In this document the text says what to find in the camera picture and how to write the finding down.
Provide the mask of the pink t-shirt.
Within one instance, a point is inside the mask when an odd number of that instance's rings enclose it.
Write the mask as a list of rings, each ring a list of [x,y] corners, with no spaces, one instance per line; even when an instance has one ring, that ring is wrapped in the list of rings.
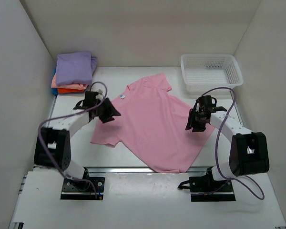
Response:
[[[168,92],[164,73],[127,85],[112,101],[121,114],[113,121],[96,124],[91,143],[116,146],[123,143],[158,173],[184,173],[193,164],[214,131],[186,130],[190,106]]]

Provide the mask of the folded orange t-shirt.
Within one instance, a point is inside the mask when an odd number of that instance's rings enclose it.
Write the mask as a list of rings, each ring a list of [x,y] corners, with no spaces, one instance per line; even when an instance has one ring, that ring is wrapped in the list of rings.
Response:
[[[86,88],[83,89],[71,89],[71,88],[58,88],[58,94],[73,94],[73,93],[83,93]]]

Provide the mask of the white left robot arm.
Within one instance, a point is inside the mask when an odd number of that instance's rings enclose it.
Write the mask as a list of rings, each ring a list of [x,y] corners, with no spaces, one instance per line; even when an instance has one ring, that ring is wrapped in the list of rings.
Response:
[[[76,164],[71,156],[71,138],[82,127],[98,117],[102,123],[114,120],[121,114],[109,98],[101,91],[85,92],[85,97],[53,127],[41,127],[35,147],[34,164],[52,167],[62,172],[62,176],[73,179],[74,185],[85,190],[90,185],[87,169]]]

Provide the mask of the folded salmon t-shirt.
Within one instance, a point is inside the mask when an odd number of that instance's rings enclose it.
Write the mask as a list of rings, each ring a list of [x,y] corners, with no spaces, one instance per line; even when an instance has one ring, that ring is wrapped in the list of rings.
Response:
[[[87,84],[80,84],[80,83],[71,83],[71,84],[65,84],[65,85],[57,85],[56,83],[56,73],[54,74],[54,77],[51,82],[51,88],[55,89],[74,89],[74,90],[84,90],[88,87]]]

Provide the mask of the folded blue t-shirt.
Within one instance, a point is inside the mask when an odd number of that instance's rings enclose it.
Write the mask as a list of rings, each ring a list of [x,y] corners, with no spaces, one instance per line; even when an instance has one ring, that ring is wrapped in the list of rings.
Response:
[[[51,88],[51,91],[54,96],[57,96],[59,94],[57,88]]]

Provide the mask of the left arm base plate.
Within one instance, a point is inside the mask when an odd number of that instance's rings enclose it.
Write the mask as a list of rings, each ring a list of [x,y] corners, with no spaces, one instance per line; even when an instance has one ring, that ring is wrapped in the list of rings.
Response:
[[[95,190],[90,183],[78,182],[70,179],[64,179],[61,188],[62,200],[97,200],[101,201],[104,198],[105,175],[96,175],[89,177],[89,180],[94,184]]]

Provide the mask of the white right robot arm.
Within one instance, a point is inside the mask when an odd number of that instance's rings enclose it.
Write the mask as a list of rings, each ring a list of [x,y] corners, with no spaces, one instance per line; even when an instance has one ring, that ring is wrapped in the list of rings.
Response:
[[[216,153],[216,165],[201,177],[206,189],[215,191],[221,186],[221,181],[269,171],[266,136],[262,132],[253,132],[243,127],[229,115],[228,110],[217,106],[217,100],[210,95],[196,100],[189,111],[185,129],[204,132],[207,124],[215,127],[218,135],[224,135],[231,146],[228,161],[220,164]]]

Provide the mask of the folded purple t-shirt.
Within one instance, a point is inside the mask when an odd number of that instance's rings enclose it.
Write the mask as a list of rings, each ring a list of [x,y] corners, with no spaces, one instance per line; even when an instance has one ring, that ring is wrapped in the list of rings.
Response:
[[[57,55],[56,84],[90,84],[98,58],[91,52],[74,52]]]

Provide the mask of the white plastic basket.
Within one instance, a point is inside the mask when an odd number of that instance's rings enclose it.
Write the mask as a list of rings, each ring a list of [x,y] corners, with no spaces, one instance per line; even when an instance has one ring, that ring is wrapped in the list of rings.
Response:
[[[239,65],[229,54],[183,54],[180,64],[185,87],[190,94],[243,84]]]

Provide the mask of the aluminium table edge rail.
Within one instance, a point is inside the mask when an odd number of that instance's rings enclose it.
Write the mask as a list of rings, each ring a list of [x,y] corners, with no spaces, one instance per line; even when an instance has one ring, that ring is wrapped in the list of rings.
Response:
[[[59,95],[55,98],[51,109],[50,118],[70,114],[74,105],[82,99],[82,96]],[[218,105],[229,108],[232,104],[230,96],[217,99]],[[230,116],[241,125],[244,125],[237,104],[230,112]],[[94,133],[97,119],[82,127],[71,139],[71,158],[77,164],[87,167],[91,173],[96,172],[154,172],[145,163],[139,160],[122,143],[114,148],[91,144],[90,140]],[[204,168],[215,166],[215,140],[217,130],[215,129],[204,145],[200,154],[193,162],[188,172],[203,171]],[[230,143],[221,134],[218,155],[220,163],[229,159]]]

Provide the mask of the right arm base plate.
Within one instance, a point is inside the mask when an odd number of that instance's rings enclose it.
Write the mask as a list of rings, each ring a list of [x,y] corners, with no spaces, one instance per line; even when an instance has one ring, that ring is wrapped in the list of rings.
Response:
[[[212,177],[189,177],[181,182],[178,190],[189,190],[191,202],[233,202],[236,201],[231,181],[215,181]]]

